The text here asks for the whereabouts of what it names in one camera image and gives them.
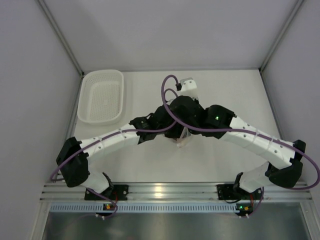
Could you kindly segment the clear zip top bag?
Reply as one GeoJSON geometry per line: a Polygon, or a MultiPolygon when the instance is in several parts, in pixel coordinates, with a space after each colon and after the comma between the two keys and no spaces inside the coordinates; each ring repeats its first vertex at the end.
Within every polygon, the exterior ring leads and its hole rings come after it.
{"type": "Polygon", "coordinates": [[[182,148],[185,147],[192,139],[193,135],[189,132],[188,128],[184,127],[180,137],[174,138],[172,141],[178,148],[182,148]]]}

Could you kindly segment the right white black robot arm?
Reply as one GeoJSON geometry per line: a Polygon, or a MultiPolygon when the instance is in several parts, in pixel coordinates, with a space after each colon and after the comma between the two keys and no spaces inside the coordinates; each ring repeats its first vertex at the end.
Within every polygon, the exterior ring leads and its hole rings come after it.
{"type": "Polygon", "coordinates": [[[302,156],[294,151],[304,152],[305,142],[288,142],[276,139],[249,125],[233,111],[211,105],[203,108],[198,100],[179,96],[168,105],[170,111],[195,135],[214,137],[235,144],[265,159],[265,163],[236,176],[235,191],[252,193],[257,189],[274,184],[291,189],[302,174],[302,156]]]}

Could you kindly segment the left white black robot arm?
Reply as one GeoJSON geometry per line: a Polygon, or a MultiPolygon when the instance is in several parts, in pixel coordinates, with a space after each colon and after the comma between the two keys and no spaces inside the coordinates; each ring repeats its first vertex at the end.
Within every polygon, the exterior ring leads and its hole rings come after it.
{"type": "Polygon", "coordinates": [[[109,195],[114,185],[110,177],[95,170],[92,164],[125,147],[136,146],[165,134],[176,124],[164,106],[154,113],[136,117],[126,125],[109,133],[78,140],[68,138],[60,150],[56,163],[68,188],[83,186],[98,194],[109,195]]]}

